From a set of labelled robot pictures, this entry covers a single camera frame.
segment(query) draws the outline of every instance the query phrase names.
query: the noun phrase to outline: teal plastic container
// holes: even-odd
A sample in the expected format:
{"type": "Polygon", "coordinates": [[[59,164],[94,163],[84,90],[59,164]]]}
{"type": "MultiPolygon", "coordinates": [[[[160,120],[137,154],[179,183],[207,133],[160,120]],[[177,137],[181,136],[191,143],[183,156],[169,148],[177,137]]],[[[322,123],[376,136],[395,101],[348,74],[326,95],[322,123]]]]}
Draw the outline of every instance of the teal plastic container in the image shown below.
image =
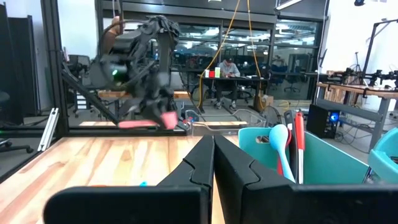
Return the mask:
{"type": "Polygon", "coordinates": [[[398,184],[398,164],[391,158],[398,158],[398,128],[383,135],[369,154],[369,165],[385,183],[398,184]]]}
{"type": "MultiPolygon", "coordinates": [[[[269,143],[256,138],[268,136],[271,128],[243,128],[239,130],[239,147],[269,169],[276,170],[277,152],[269,143]]],[[[305,133],[304,184],[362,184],[368,165],[305,133]]]]}

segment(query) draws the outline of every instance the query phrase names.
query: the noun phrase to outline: wooden tabletop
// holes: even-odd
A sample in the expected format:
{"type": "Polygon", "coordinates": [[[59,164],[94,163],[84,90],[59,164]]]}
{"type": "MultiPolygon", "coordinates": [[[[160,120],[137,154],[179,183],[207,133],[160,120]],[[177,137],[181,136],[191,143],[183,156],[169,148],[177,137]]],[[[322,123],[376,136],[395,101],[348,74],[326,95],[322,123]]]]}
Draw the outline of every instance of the wooden tabletop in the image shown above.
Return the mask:
{"type": "MultiPolygon", "coordinates": [[[[323,88],[328,88],[327,83],[318,83],[317,86],[323,87],[323,88]]],[[[373,96],[380,96],[384,98],[398,98],[398,92],[392,91],[392,89],[386,89],[386,88],[381,88],[381,87],[375,87],[375,86],[364,86],[364,85],[336,85],[336,84],[330,84],[331,89],[335,90],[344,90],[344,91],[349,91],[352,93],[360,93],[362,94],[365,89],[367,95],[373,95],[373,96]]]]}
{"type": "Polygon", "coordinates": [[[202,122],[202,121],[199,121],[199,122],[194,122],[193,123],[193,125],[195,125],[195,124],[203,124],[203,125],[207,125],[207,126],[227,126],[227,125],[245,125],[245,124],[248,124],[247,122],[245,122],[245,121],[220,121],[220,122],[217,122],[217,121],[206,121],[206,122],[202,122]]]}
{"type": "MultiPolygon", "coordinates": [[[[0,184],[0,224],[43,223],[46,201],[82,185],[158,184],[201,138],[63,138],[0,184]]],[[[238,137],[228,137],[238,145],[238,137]]],[[[224,224],[216,182],[213,223],[224,224]]]]}
{"type": "MultiPolygon", "coordinates": [[[[210,122],[194,122],[195,124],[204,124],[207,126],[227,126],[227,125],[245,125],[248,124],[245,121],[210,121],[210,122]]],[[[114,123],[110,121],[84,121],[79,124],[79,126],[115,126],[114,123]]]]}
{"type": "MultiPolygon", "coordinates": [[[[107,91],[101,90],[98,91],[98,96],[100,98],[123,98],[129,97],[129,94],[125,91],[107,91]]],[[[175,99],[189,99],[189,95],[186,91],[174,91],[175,99]]]]}

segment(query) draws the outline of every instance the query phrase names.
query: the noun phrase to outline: computer tower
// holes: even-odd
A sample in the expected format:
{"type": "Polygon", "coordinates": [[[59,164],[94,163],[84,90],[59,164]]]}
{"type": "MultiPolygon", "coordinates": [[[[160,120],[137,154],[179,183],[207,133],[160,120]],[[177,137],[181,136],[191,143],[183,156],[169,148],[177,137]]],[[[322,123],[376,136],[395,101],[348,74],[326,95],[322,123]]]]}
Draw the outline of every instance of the computer tower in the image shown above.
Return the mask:
{"type": "Polygon", "coordinates": [[[319,138],[334,139],[340,111],[328,110],[317,105],[310,105],[307,118],[307,131],[319,138]]]}

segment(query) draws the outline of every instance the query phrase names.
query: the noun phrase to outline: wooden table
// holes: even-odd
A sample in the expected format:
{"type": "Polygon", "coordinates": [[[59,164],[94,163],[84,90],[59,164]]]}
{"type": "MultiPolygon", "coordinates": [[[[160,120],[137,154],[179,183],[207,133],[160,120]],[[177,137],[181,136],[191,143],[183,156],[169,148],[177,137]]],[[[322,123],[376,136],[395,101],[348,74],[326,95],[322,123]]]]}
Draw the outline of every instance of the wooden table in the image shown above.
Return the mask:
{"type": "Polygon", "coordinates": [[[366,131],[372,134],[371,143],[369,145],[369,149],[372,149],[378,140],[381,138],[383,133],[384,123],[386,122],[388,107],[390,105],[390,100],[392,98],[398,98],[398,92],[393,91],[392,89],[380,88],[380,87],[372,87],[372,86],[363,86],[363,85],[336,85],[336,84],[327,84],[327,83],[317,83],[319,87],[319,95],[316,100],[316,104],[326,109],[339,110],[342,113],[352,114],[354,116],[358,116],[360,118],[368,119],[370,121],[374,121],[374,128],[366,128],[363,126],[358,126],[357,123],[353,123],[344,117],[340,117],[339,122],[348,124],[352,127],[361,129],[362,131],[366,131]],[[324,100],[326,92],[328,88],[331,90],[341,90],[344,91],[345,97],[348,99],[346,103],[348,105],[342,104],[341,100],[338,102],[334,102],[333,99],[324,100]],[[366,94],[367,96],[373,95],[381,98],[379,110],[377,112],[364,110],[360,108],[355,108],[350,103],[350,95],[351,94],[366,94]]]}
{"type": "MultiPolygon", "coordinates": [[[[207,122],[194,122],[193,125],[207,125],[207,126],[239,126],[248,124],[245,121],[207,121],[207,122]]],[[[110,121],[84,121],[79,124],[79,126],[115,126],[114,123],[110,121]]]]}
{"type": "MultiPolygon", "coordinates": [[[[158,184],[201,138],[63,138],[0,184],[0,224],[43,223],[46,201],[81,185],[158,184]]],[[[238,137],[228,137],[238,144],[238,137]]],[[[213,223],[224,223],[216,182],[213,223]]]]}
{"type": "MultiPolygon", "coordinates": [[[[317,86],[328,88],[329,84],[318,83],[317,86]]],[[[376,86],[364,86],[364,85],[335,85],[330,84],[330,89],[332,90],[343,90],[352,93],[363,94],[366,90],[367,95],[379,96],[383,98],[398,98],[398,92],[393,91],[393,89],[386,89],[376,86]]]]}
{"type": "MultiPolygon", "coordinates": [[[[125,91],[106,91],[101,90],[98,92],[98,96],[100,98],[127,98],[130,97],[130,94],[125,91]]],[[[174,91],[175,99],[189,99],[189,94],[186,91],[174,91]]]]}

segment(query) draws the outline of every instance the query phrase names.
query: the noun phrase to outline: blue spoon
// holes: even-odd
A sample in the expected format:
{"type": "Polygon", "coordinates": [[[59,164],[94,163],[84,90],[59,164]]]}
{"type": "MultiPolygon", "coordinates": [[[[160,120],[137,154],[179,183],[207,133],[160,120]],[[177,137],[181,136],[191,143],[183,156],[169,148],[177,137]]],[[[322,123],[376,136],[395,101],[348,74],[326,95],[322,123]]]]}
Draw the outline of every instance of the blue spoon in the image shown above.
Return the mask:
{"type": "Polygon", "coordinates": [[[284,171],[284,176],[296,183],[285,153],[286,141],[288,136],[289,132],[286,126],[283,124],[278,124],[277,126],[273,127],[271,129],[271,132],[269,133],[269,143],[271,144],[271,148],[273,148],[279,154],[280,163],[282,164],[282,169],[284,171]]]}

